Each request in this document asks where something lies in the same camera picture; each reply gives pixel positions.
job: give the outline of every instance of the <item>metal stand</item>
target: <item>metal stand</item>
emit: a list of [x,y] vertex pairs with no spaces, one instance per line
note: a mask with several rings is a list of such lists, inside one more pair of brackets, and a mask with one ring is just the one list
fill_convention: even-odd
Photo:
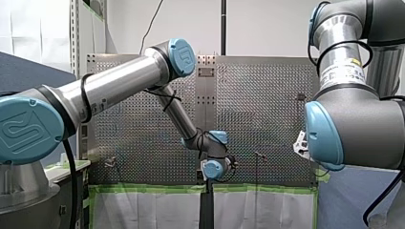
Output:
[[214,188],[212,181],[206,181],[205,193],[200,198],[200,229],[214,229]]

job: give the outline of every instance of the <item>white cloth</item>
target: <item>white cloth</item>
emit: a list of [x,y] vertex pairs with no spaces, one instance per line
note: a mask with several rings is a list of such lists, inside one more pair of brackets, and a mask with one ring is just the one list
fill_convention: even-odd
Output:
[[[312,229],[315,195],[215,194],[216,229]],[[97,194],[93,228],[198,229],[200,194]]]

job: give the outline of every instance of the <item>green tape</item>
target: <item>green tape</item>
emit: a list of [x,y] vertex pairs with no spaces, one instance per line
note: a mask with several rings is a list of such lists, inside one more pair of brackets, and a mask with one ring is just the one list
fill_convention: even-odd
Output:
[[83,209],[90,205],[90,200],[88,198],[83,199]]
[[[201,185],[149,185],[149,184],[104,184],[91,185],[89,190],[92,193],[150,193],[150,194],[193,194],[204,192],[204,186]],[[309,195],[317,192],[309,188],[294,188],[275,185],[256,185],[254,184],[214,184],[216,193],[235,193],[247,191],[260,191],[270,193],[289,193],[298,195]]]
[[90,223],[89,223],[89,228],[93,228],[93,218],[94,218],[94,212],[95,212],[95,201],[96,201],[96,192],[92,192],[93,189],[89,187],[89,215],[90,215]]
[[87,5],[86,3],[83,2],[83,6],[85,8],[87,8],[87,10],[90,11],[90,13],[92,13],[95,17],[97,17],[98,19],[100,19],[102,22],[104,21],[104,18],[102,18],[100,15],[98,15],[91,7],[89,7],[89,5]]
[[315,174],[318,176],[316,179],[321,182],[328,183],[330,180],[330,174],[325,174],[326,172],[321,169],[316,169]]
[[318,189],[314,192],[313,196],[313,217],[312,217],[312,228],[318,228]]

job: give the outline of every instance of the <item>white wall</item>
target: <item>white wall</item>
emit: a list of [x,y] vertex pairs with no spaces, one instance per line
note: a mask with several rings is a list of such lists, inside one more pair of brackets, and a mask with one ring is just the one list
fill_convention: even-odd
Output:
[[[138,53],[160,0],[107,1],[107,52]],[[228,0],[227,54],[307,56],[308,22],[318,0]],[[221,50],[221,0],[164,1],[145,46],[173,37],[196,53]]]

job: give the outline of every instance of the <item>robotic arm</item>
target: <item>robotic arm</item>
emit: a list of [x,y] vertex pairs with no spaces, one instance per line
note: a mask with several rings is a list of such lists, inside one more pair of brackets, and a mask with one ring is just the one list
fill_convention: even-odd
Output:
[[169,86],[171,81],[191,74],[195,64],[189,44],[171,39],[146,49],[144,56],[102,73],[85,75],[68,85],[44,85],[1,97],[0,219],[7,219],[12,228],[19,228],[20,223],[52,228],[50,221],[36,224],[18,217],[21,209],[27,212],[36,205],[48,204],[44,199],[54,199],[58,193],[58,187],[48,184],[39,160],[74,135],[80,123],[145,89],[157,95],[183,137],[183,145],[206,152],[204,176],[221,178],[235,164],[234,158],[226,154],[226,133],[197,129]]
[[[306,105],[307,141],[311,157],[327,168],[404,167],[405,104],[380,100],[397,89],[404,22],[401,0],[321,4],[315,11],[309,41],[321,53],[321,91]],[[367,79],[358,49],[363,38],[375,53]]]

